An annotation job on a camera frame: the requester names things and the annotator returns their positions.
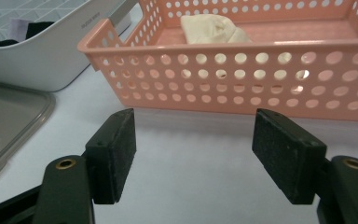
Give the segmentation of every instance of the table surface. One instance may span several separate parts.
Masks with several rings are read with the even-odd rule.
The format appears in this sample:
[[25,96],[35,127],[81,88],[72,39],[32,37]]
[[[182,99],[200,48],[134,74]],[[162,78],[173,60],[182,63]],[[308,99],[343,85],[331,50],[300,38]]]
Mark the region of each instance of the table surface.
[[[38,186],[45,167],[85,144],[125,109],[88,67],[53,93],[47,122],[0,173],[0,202]],[[358,122],[294,119],[328,145],[326,158],[358,158]],[[291,205],[252,151],[255,116],[135,108],[137,152],[121,201],[94,205],[96,223],[318,223],[316,206]]]

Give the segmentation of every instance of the pink plastic basket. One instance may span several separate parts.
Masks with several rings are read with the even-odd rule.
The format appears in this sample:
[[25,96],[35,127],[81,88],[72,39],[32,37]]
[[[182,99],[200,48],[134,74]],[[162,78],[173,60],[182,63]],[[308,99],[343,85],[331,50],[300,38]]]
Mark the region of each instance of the pink plastic basket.
[[[358,120],[358,0],[139,4],[126,41],[101,20],[78,45],[123,105]],[[253,43],[187,45],[180,17],[200,13],[231,18]]]

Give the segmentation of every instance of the white container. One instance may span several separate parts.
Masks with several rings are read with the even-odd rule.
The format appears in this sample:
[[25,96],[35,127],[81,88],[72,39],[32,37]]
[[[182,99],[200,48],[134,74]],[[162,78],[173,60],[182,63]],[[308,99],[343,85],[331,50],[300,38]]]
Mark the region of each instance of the white container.
[[[48,29],[19,44],[0,47],[0,83],[58,91],[73,81],[90,62],[77,43],[122,0],[0,0],[0,41],[7,39],[10,18],[54,21]],[[121,32],[131,23],[120,19]]]

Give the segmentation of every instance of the white tabletop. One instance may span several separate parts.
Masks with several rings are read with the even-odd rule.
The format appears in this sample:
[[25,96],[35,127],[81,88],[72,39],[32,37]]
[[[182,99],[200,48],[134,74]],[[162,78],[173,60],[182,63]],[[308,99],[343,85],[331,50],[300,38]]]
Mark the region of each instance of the white tabletop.
[[[85,144],[123,106],[88,67],[54,92],[47,122],[0,173],[0,202],[42,182],[45,167]],[[327,159],[358,158],[358,122],[295,119],[328,145]],[[313,205],[291,205],[252,151],[255,116],[135,109],[137,152],[121,201],[95,205],[96,223],[317,223]]]

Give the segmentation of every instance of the white table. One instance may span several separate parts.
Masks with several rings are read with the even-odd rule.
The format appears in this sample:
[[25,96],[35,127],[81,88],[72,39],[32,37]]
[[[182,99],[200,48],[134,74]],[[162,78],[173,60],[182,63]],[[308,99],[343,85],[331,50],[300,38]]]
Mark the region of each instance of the white table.
[[[45,167],[80,155],[124,109],[87,68],[54,92],[55,111],[0,173],[0,202],[41,184]],[[317,223],[314,205],[291,205],[252,152],[254,116],[135,109],[137,152],[120,203],[95,205],[96,223]],[[328,145],[327,158],[358,158],[358,122],[295,119]]]

